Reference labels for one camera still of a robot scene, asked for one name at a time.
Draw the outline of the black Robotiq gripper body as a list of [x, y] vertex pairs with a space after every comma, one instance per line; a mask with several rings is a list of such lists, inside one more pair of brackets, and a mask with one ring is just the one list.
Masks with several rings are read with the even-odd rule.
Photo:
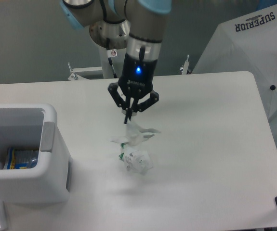
[[153, 90], [152, 81], [157, 62], [157, 60], [140, 61], [125, 54], [118, 84], [126, 98], [141, 99]]

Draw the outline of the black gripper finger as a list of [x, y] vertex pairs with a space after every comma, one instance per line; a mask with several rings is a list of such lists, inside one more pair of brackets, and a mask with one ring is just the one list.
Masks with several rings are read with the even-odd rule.
[[150, 97], [142, 103], [138, 103], [138, 99], [134, 99], [132, 106], [127, 111], [127, 119], [131, 120], [131, 117], [134, 116], [135, 113], [145, 111], [158, 101], [159, 94], [154, 90], [150, 92]]
[[130, 97], [126, 97], [126, 100], [124, 100], [121, 95], [118, 93], [118, 83], [110, 83], [108, 86], [108, 91], [113, 98], [115, 104], [117, 107], [121, 108], [123, 111], [125, 111], [125, 118], [124, 118], [124, 124], [127, 124], [128, 120], [131, 117], [132, 110], [130, 109]]

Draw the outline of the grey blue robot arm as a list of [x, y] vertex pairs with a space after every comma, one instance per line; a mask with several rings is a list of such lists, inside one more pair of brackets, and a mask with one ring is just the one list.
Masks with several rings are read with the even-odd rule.
[[153, 76], [171, 12], [170, 0], [62, 0], [61, 8], [74, 28], [103, 21], [108, 26], [130, 23], [123, 70], [108, 91], [125, 122], [159, 100]]

